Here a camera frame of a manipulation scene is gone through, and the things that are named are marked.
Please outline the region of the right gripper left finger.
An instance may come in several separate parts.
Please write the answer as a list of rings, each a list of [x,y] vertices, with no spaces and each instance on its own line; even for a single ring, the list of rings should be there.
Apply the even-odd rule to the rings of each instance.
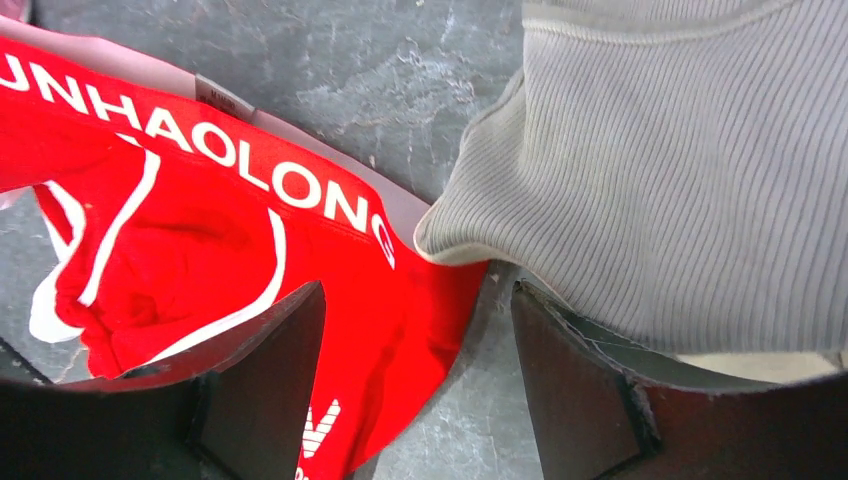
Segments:
[[[307,283],[259,316],[125,376],[3,380],[5,479],[290,479],[325,319]]]

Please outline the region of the beige grey ribbed underwear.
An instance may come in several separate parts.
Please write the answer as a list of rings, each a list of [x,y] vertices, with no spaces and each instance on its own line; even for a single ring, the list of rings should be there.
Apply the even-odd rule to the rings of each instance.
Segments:
[[[847,5],[529,1],[417,250],[524,267],[682,361],[847,366]]]

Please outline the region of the red boxer briefs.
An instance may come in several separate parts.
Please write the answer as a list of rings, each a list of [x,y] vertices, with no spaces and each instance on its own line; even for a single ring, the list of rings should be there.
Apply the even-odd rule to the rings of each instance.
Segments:
[[[327,313],[296,475],[341,479],[446,379],[486,265],[420,256],[416,199],[224,91],[95,37],[1,22],[1,203],[32,191],[57,254],[30,333],[116,378],[317,281]]]

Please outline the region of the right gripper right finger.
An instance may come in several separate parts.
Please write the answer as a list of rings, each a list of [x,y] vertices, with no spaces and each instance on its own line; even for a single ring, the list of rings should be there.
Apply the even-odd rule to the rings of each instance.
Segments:
[[[547,479],[843,479],[847,376],[790,384],[646,349],[519,281],[518,356]]]

